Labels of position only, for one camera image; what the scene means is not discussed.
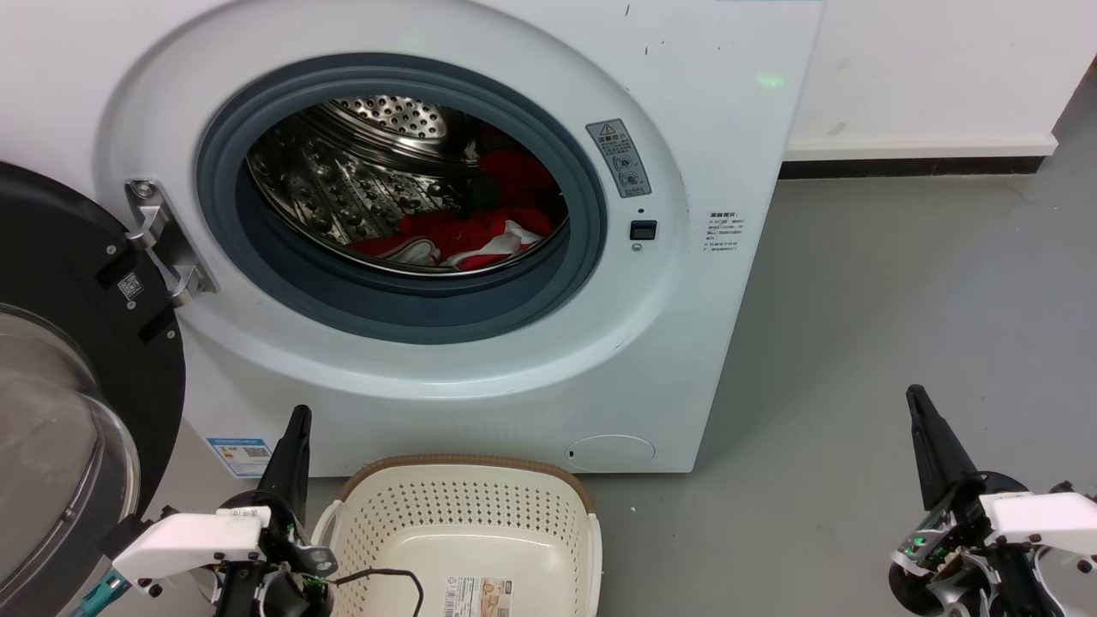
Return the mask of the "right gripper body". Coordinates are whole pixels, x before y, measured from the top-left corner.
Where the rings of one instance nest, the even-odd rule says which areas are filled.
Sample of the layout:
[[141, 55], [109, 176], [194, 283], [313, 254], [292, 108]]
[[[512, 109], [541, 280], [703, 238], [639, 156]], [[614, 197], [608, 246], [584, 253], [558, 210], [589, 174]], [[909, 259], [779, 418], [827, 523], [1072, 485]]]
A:
[[993, 535], [982, 504], [1024, 491], [997, 472], [934, 489], [926, 518], [892, 557], [887, 582], [895, 601], [918, 616], [1062, 616], [1063, 604], [1040, 574], [1047, 547]]

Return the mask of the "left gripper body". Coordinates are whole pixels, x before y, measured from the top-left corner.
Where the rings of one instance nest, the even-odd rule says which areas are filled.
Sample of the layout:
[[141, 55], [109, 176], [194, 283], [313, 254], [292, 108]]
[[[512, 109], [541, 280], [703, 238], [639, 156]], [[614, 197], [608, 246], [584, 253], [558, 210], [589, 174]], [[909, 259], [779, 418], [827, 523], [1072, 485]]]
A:
[[257, 549], [242, 558], [219, 559], [214, 566], [215, 616], [330, 616], [333, 593], [312, 556], [326, 550], [307, 545], [302, 535], [307, 495], [244, 493], [223, 505], [265, 506], [271, 517], [260, 530]]

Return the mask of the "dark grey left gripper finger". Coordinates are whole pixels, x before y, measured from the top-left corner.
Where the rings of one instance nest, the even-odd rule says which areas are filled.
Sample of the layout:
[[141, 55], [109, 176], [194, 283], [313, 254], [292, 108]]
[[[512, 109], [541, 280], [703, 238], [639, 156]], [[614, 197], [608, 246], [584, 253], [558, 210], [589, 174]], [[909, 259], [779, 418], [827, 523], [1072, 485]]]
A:
[[307, 518], [307, 487], [312, 460], [312, 410], [295, 406], [283, 434], [287, 446], [287, 501], [301, 521]]
[[274, 447], [272, 456], [270, 457], [270, 461], [267, 462], [267, 467], [263, 476], [261, 476], [258, 489], [259, 491], [273, 494], [280, 500], [284, 500], [291, 511], [287, 500], [287, 484], [290, 480], [287, 458], [287, 446], [283, 441], [283, 436], [281, 436], [279, 437], [278, 446]]

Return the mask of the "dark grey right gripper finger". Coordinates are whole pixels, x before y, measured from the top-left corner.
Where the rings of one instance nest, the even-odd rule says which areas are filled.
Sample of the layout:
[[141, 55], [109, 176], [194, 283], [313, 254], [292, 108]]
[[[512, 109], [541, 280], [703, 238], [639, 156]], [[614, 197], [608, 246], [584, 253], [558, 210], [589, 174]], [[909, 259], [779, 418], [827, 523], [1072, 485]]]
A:
[[940, 479], [949, 481], [948, 487], [940, 493], [941, 500], [945, 500], [945, 496], [955, 487], [957, 483], [963, 482], [968, 476], [974, 476], [977, 473], [977, 468], [965, 452], [964, 446], [955, 437], [955, 431], [952, 430], [947, 420], [941, 422], [941, 427], [936, 438], [936, 446], [938, 469], [941, 472]]
[[945, 419], [923, 386], [909, 386], [906, 390], [906, 402], [908, 402], [911, 416], [911, 436], [918, 473], [918, 487], [920, 487], [921, 508], [929, 512], [941, 500], [941, 492], [949, 484], [948, 480], [940, 479], [941, 472], [938, 469], [936, 446], [936, 438], [941, 422]]

